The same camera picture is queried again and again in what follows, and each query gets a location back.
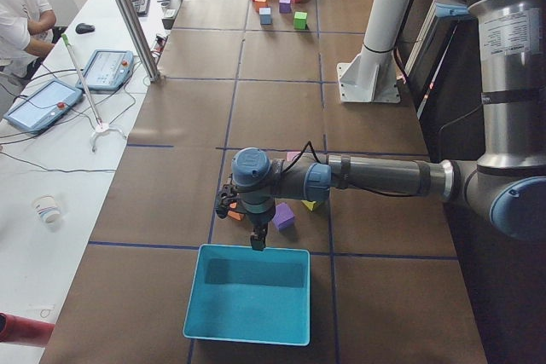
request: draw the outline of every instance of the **white cup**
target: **white cup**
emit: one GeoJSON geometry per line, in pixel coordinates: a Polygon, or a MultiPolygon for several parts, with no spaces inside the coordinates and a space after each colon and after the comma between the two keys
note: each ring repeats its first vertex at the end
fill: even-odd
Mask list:
{"type": "Polygon", "coordinates": [[[46,223],[52,223],[61,217],[61,210],[50,195],[40,196],[32,202],[32,207],[46,223]]]}

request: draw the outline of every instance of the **aluminum pole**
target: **aluminum pole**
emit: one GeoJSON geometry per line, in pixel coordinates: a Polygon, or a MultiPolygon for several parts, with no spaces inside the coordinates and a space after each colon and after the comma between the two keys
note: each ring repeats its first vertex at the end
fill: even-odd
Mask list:
{"type": "Polygon", "coordinates": [[[133,8],[131,0],[116,0],[118,4],[119,11],[125,21],[127,30],[131,35],[131,39],[136,47],[136,52],[140,57],[140,61],[146,69],[146,73],[150,79],[150,82],[155,82],[160,78],[160,72],[155,64],[154,57],[152,52],[148,47],[148,42],[138,21],[137,12],[133,8]]]}

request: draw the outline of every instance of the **blue tray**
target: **blue tray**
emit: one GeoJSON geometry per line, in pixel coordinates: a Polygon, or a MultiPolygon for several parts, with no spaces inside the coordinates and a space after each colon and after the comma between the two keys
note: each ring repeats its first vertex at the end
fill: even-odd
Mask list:
{"type": "Polygon", "coordinates": [[[310,261],[305,250],[201,246],[184,336],[309,344],[310,261]]]}

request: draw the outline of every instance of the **purple cube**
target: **purple cube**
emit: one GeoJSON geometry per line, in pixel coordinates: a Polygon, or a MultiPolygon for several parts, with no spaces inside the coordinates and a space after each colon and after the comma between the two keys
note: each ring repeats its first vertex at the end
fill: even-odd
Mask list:
{"type": "Polygon", "coordinates": [[[291,0],[279,0],[279,12],[281,13],[292,13],[292,8],[290,7],[291,0]]]}
{"type": "Polygon", "coordinates": [[[276,206],[273,223],[275,224],[277,230],[283,230],[289,226],[292,226],[295,220],[296,216],[293,214],[290,206],[288,206],[285,202],[281,202],[276,206]]]}

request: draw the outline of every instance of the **yellow cube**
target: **yellow cube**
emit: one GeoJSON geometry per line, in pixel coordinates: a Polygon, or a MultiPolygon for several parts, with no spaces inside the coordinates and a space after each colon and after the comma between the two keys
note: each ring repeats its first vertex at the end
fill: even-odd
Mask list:
{"type": "Polygon", "coordinates": [[[307,208],[309,208],[311,212],[313,212],[316,208],[318,208],[322,204],[322,202],[316,202],[316,201],[310,202],[308,200],[302,200],[302,202],[305,206],[307,206],[307,208]]]}

